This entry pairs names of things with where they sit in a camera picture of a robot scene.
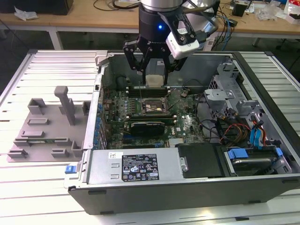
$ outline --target metal table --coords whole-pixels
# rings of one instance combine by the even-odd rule
[[[56,85],[67,85],[74,104],[91,99],[96,51],[29,53],[0,97],[0,224],[291,224],[300,221],[300,189],[267,203],[90,216],[64,188],[69,162],[7,163],[5,153],[22,127],[31,98],[56,104]],[[257,77],[300,134],[299,84],[273,56],[242,52]]]

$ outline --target wooden desk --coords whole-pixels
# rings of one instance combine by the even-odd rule
[[[222,11],[229,19],[238,21],[234,32],[237,33],[260,33],[260,34],[283,34],[283,35],[300,35],[300,26],[290,24],[288,21],[278,18],[276,21],[259,21],[254,13],[244,13],[242,17],[233,16],[232,10],[229,10],[229,5],[226,7],[224,3],[228,0],[221,0]]]
[[[13,14],[0,14],[3,20],[13,30],[45,30],[48,31],[54,49],[60,50],[62,44],[58,31],[137,33],[138,9],[128,11],[101,11],[93,7],[94,0],[74,0],[68,15],[42,15],[36,20],[22,21]],[[254,14],[244,14],[243,17],[232,16],[232,11],[226,9],[221,0],[221,7],[229,18],[238,21],[233,36],[252,38],[300,38],[300,26],[278,18],[277,21],[259,21]],[[97,7],[109,9],[104,0]]]

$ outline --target blue latch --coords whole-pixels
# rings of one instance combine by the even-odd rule
[[[73,173],[77,173],[76,166],[75,165],[67,165],[65,174],[73,174]]]
[[[259,145],[259,138],[261,136],[261,130],[259,129],[252,129],[250,133],[250,144],[253,144],[258,149],[262,149],[262,147]]]
[[[248,154],[246,149],[230,149],[228,152],[228,156],[230,159],[234,158],[248,158]]]
[[[282,150],[280,148],[276,148],[276,153],[279,157],[283,156]]]

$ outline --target warning label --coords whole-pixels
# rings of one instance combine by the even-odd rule
[[[156,154],[122,156],[122,180],[159,180]]]

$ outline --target desk leg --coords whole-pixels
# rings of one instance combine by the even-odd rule
[[[4,30],[0,30],[0,39],[6,39],[6,38],[7,38],[7,36],[4,33]]]
[[[258,42],[259,42],[260,40],[261,40],[260,37],[255,38],[255,40],[254,40],[254,42],[252,43],[252,45],[253,45],[254,47],[257,47]]]
[[[218,32],[215,32],[212,35],[210,35],[210,37],[204,43],[203,51],[205,51],[205,52],[210,52],[211,51],[212,46],[214,45],[215,38],[217,36],[218,36]]]
[[[49,30],[48,32],[49,32],[54,49],[55,50],[63,50],[64,48],[62,46],[60,35],[59,35],[58,31]]]

